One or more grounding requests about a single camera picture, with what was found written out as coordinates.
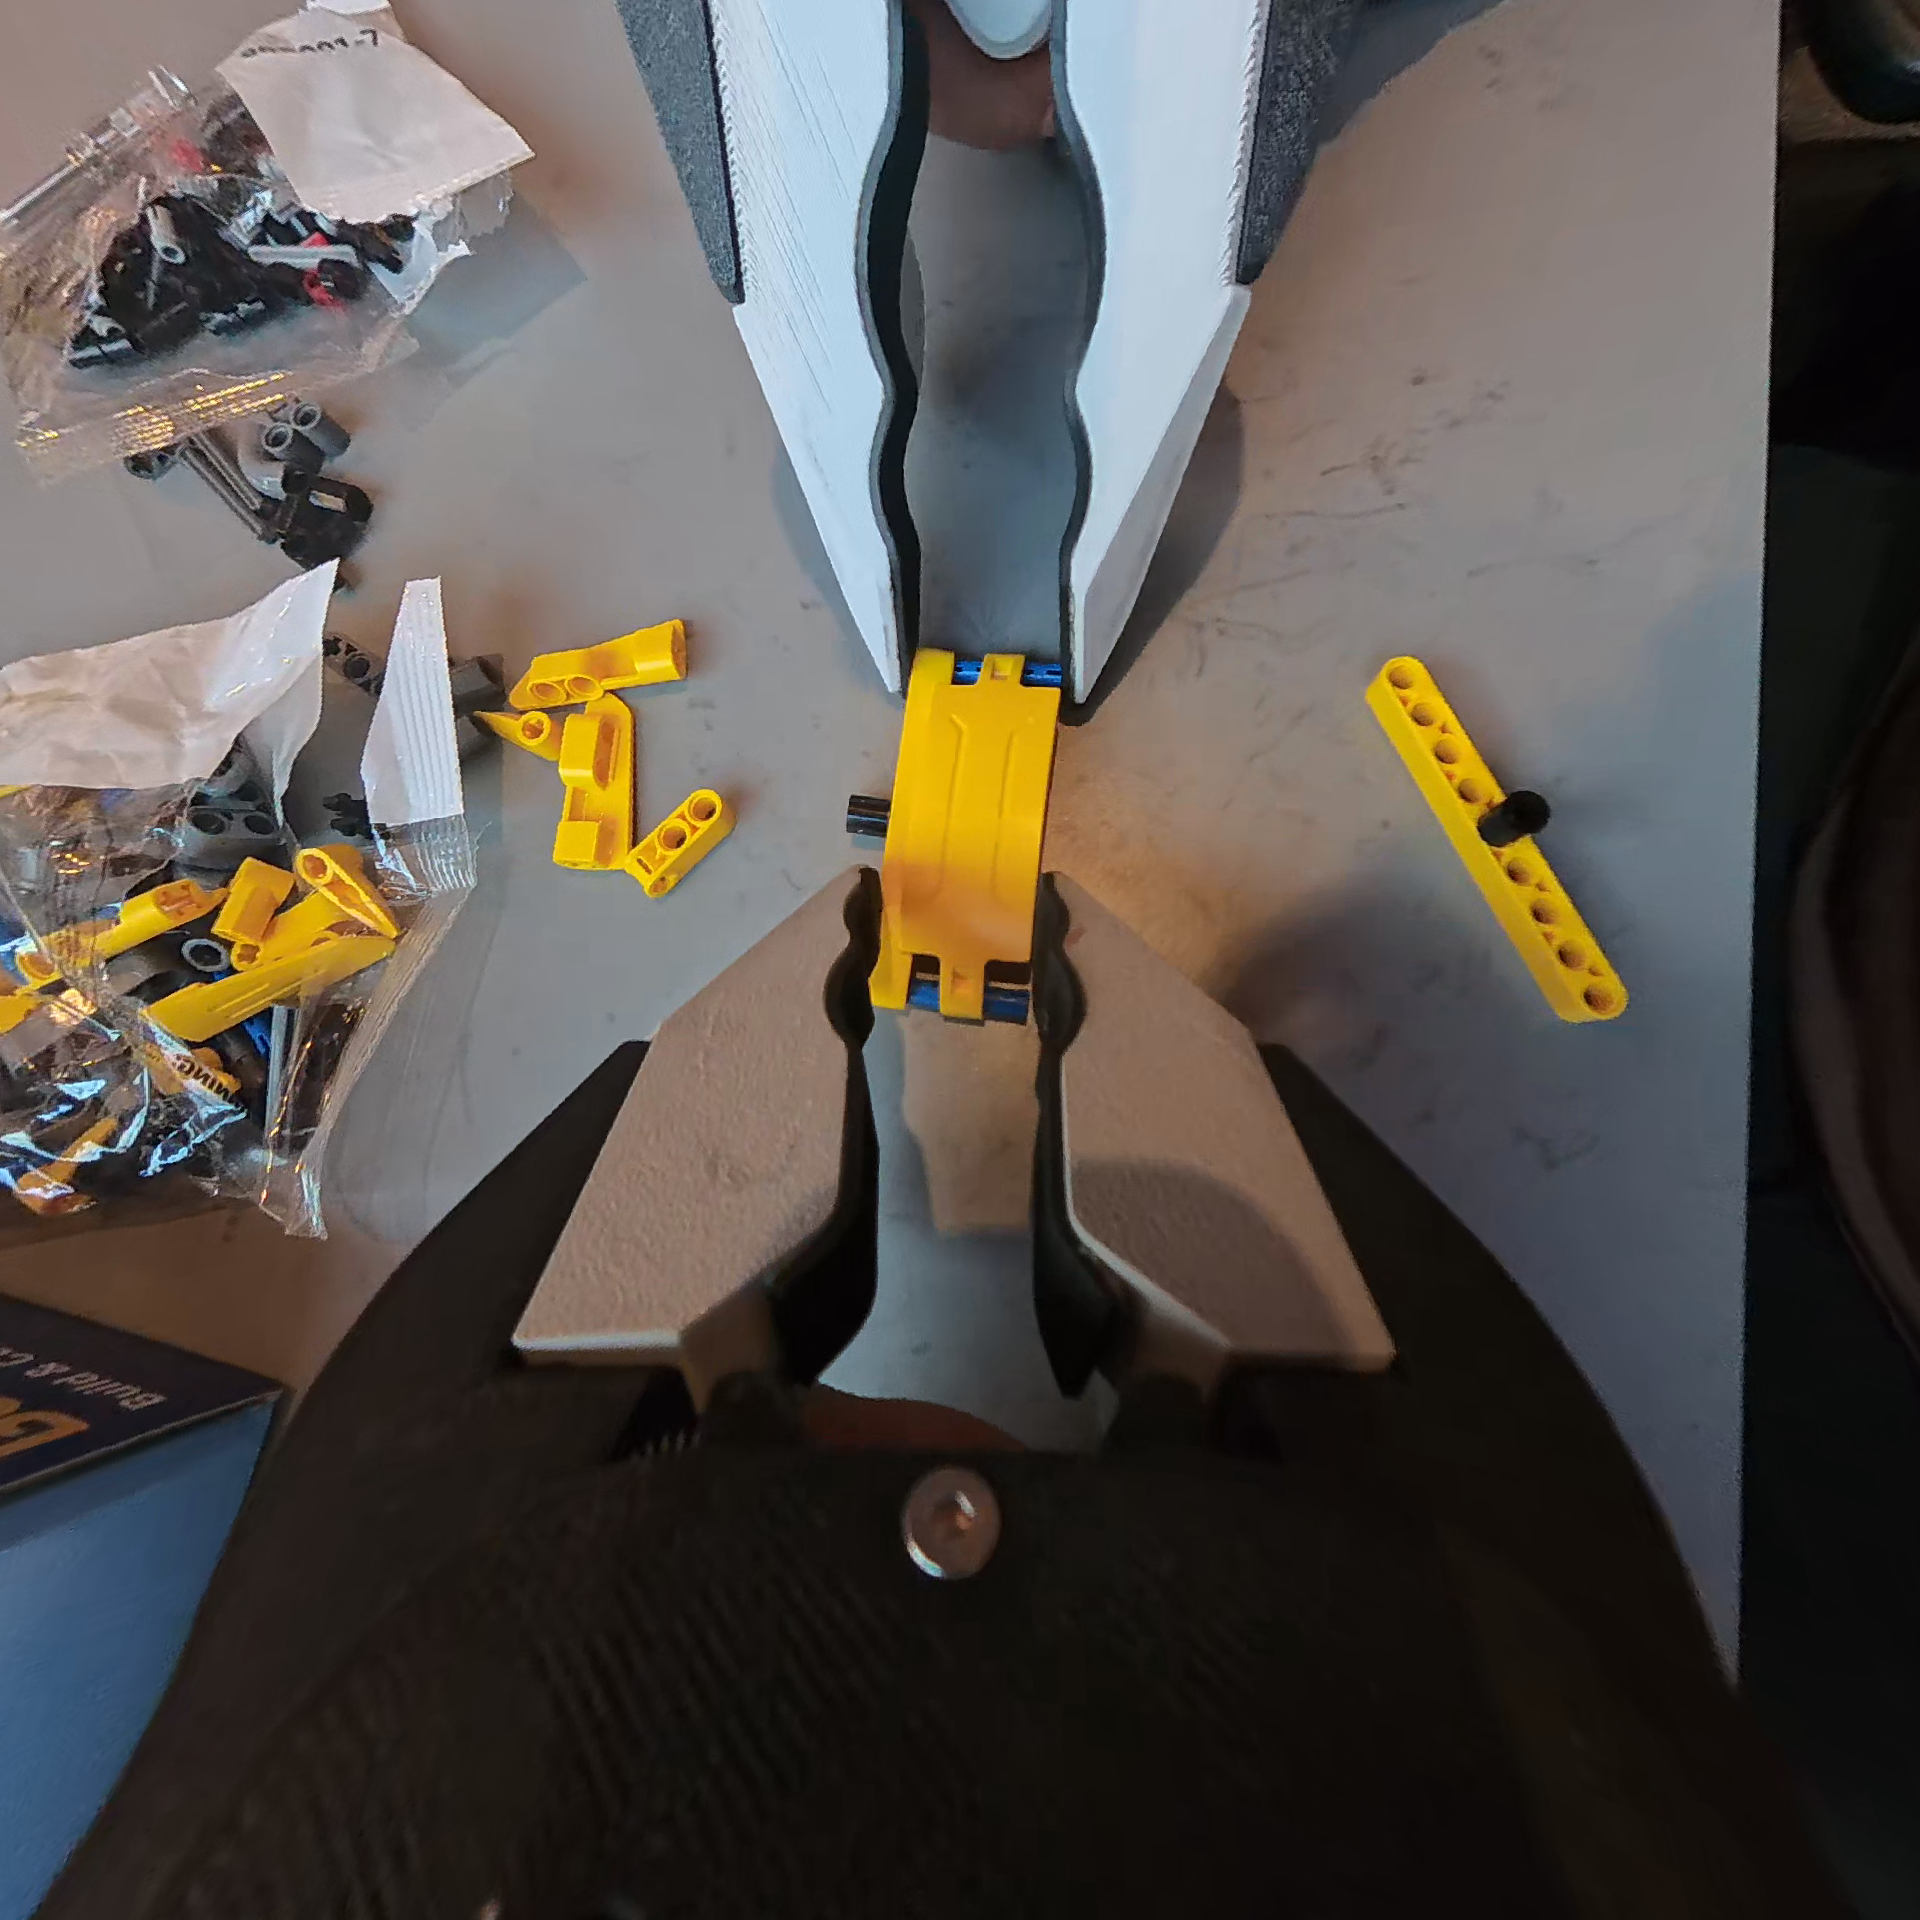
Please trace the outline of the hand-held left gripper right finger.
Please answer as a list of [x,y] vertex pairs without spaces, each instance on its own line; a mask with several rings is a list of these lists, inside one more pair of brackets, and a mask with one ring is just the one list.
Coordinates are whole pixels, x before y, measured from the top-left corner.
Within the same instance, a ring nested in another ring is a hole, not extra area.
[[1398,1349],[1250,1032],[1077,879],[1040,879],[1034,1297],[1062,1383]]

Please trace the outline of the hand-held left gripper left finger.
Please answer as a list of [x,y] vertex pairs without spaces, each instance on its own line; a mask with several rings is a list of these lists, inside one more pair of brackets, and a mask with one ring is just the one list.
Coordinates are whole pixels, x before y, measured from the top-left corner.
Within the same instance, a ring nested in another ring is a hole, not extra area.
[[538,1361],[813,1383],[879,1284],[880,877],[846,871],[665,1018],[515,1330]]

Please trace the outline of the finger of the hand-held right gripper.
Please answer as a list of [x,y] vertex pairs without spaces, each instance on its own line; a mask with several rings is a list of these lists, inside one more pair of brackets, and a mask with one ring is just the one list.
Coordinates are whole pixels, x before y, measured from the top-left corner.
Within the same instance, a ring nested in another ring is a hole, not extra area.
[[1082,490],[1064,542],[1075,700],[1094,695],[1135,612],[1250,302],[1237,260],[1270,10],[1055,10],[1057,104],[1096,214],[1071,389]]
[[710,13],[743,271],[736,327],[853,622],[901,689],[922,615],[901,273],[929,129],[927,40],[897,2]]

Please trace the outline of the yellow curved panel blue pins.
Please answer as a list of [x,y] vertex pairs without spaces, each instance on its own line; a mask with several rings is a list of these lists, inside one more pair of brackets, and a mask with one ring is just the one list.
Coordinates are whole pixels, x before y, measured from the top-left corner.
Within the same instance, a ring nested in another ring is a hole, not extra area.
[[1029,1010],[1064,669],[927,646],[911,681],[929,705],[931,743],[914,864],[917,965],[905,1008],[1019,1024]]

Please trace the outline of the grey desk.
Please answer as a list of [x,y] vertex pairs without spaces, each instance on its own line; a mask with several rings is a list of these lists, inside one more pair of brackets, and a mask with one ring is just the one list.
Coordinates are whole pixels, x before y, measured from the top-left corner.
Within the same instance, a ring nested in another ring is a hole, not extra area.
[[[399,5],[536,149],[342,397],[377,501],[338,626],[441,576],[464,653],[685,615],[642,815],[736,804],[663,903],[471,767],[478,885],[352,1093],[328,1237],[251,1209],[13,1230],[6,1288],[309,1380],[609,1049],[853,858],[898,705],[832,598],[611,5]],[[1741,1620],[1747,985],[1769,358],[1769,5],[1411,7],[1363,40],[1240,334],[1048,855],[1285,1042],[1551,1319]],[[1416,655],[1627,1005],[1555,1015],[1366,692]]]

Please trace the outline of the short yellow three-hole beam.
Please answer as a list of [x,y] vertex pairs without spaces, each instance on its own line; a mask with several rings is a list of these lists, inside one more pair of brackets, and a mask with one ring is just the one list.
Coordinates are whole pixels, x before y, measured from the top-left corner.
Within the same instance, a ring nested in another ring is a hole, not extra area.
[[623,861],[649,897],[663,897],[697,868],[734,830],[731,804],[705,785],[649,830]]

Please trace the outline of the plastic bag of black parts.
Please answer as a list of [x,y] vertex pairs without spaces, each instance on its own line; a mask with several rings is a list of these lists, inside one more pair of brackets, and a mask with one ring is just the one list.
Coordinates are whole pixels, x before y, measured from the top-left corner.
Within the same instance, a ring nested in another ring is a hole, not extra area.
[[152,70],[6,205],[17,446],[81,473],[390,365],[531,157],[390,5],[307,5],[200,86]]

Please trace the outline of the yellow angled beam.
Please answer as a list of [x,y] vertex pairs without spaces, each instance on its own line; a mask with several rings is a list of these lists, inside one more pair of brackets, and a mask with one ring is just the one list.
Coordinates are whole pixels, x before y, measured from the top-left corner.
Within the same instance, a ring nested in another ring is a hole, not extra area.
[[685,681],[688,634],[679,616],[602,640],[536,655],[511,689],[518,711],[591,703],[626,687]]

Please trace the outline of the long yellow nine-hole beam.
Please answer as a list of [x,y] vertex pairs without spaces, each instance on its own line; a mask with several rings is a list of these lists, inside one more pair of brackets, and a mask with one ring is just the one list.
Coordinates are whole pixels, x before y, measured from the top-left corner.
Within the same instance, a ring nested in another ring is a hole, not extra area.
[[1555,1015],[1622,1016],[1625,985],[1539,847],[1545,798],[1499,785],[1421,657],[1384,662],[1366,702]]

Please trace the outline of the loose black connector parts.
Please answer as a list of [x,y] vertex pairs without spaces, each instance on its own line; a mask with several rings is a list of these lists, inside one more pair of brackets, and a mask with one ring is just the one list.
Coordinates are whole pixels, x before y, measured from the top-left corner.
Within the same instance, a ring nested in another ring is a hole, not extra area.
[[369,490],[330,470],[352,444],[346,428],[309,400],[282,400],[263,415],[133,452],[125,468],[158,479],[192,470],[254,538],[301,569],[349,559],[369,535]]

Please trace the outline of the plastic bag of yellow parts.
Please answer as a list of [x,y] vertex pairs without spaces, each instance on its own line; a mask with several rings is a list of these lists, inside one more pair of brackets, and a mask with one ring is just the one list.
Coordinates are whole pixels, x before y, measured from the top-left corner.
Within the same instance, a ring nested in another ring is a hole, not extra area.
[[441,580],[385,657],[336,564],[6,666],[3,1215],[239,1201],[322,1237],[330,1136],[474,886]]

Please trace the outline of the blue kit box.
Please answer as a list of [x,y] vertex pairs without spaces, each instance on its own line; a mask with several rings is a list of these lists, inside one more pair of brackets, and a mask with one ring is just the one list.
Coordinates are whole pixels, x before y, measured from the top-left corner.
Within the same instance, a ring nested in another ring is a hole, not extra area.
[[177,1669],[282,1384],[3,1297],[3,1914],[30,1914]]

